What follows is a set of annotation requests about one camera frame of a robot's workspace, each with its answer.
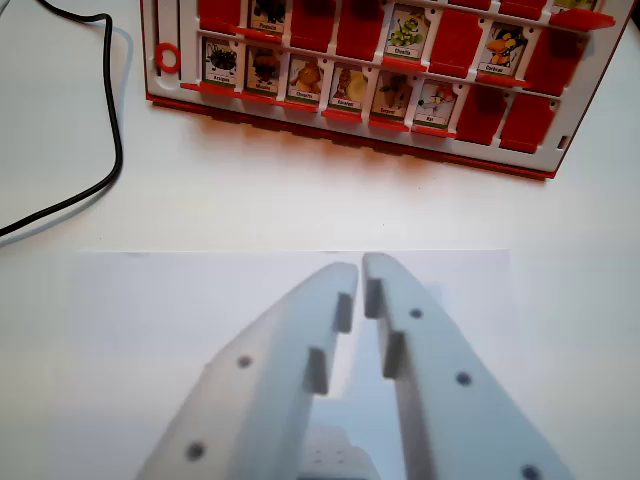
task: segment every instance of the cartoon character picture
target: cartoon character picture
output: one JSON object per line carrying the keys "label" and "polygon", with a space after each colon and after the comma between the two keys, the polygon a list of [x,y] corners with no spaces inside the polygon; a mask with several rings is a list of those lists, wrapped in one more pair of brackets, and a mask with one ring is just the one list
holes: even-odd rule
{"label": "cartoon character picture", "polygon": [[406,75],[381,72],[371,114],[404,118],[410,97],[411,86]]}
{"label": "cartoon character picture", "polygon": [[424,8],[396,5],[385,52],[391,56],[419,59],[429,31]]}
{"label": "cartoon character picture", "polygon": [[236,57],[229,43],[224,40],[204,39],[203,80],[225,87],[236,84]]}
{"label": "cartoon character picture", "polygon": [[494,24],[478,70],[497,75],[515,75],[526,44],[522,27]]}
{"label": "cartoon character picture", "polygon": [[322,90],[322,69],[313,58],[293,55],[289,64],[287,98],[317,104]]}
{"label": "cartoon character picture", "polygon": [[330,105],[355,112],[362,111],[367,93],[367,77],[362,70],[349,66],[336,66],[331,82]]}
{"label": "cartoon character picture", "polygon": [[285,14],[284,0],[254,0],[251,27],[271,33],[282,33]]}
{"label": "cartoon character picture", "polygon": [[414,43],[420,43],[424,40],[424,35],[418,32],[418,26],[424,19],[422,15],[416,14],[411,15],[405,22],[404,25],[400,25],[400,19],[397,18],[396,22],[398,23],[398,29],[391,34],[391,45],[396,47],[407,47],[409,45],[413,45]]}
{"label": "cartoon character picture", "polygon": [[595,10],[597,0],[555,0],[551,6],[551,13],[560,13],[572,8]]}
{"label": "cartoon character picture", "polygon": [[347,95],[347,88],[351,84],[351,70],[346,68],[340,72],[338,76],[338,87],[336,88],[335,98],[349,98]]}
{"label": "cartoon character picture", "polygon": [[449,125],[457,96],[450,83],[425,82],[418,100],[414,123],[427,127],[446,128]]}
{"label": "cartoon character picture", "polygon": [[270,48],[248,47],[247,90],[278,94],[280,60]]}

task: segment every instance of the name label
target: name label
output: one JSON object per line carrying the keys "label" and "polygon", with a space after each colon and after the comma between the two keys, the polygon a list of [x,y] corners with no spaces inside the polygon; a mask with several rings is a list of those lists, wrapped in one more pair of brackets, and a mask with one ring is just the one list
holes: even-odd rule
{"label": "name label", "polygon": [[340,98],[336,99],[337,105],[342,105],[344,107],[355,107],[356,102],[350,102],[348,100],[342,100]]}
{"label": "name label", "polygon": [[277,30],[277,27],[275,25],[271,25],[270,23],[259,22],[258,25],[260,25],[260,28],[262,28],[263,30],[271,30],[272,32],[275,32]]}
{"label": "name label", "polygon": [[231,83],[231,79],[228,77],[221,77],[220,75],[214,75],[213,80],[220,83]]}

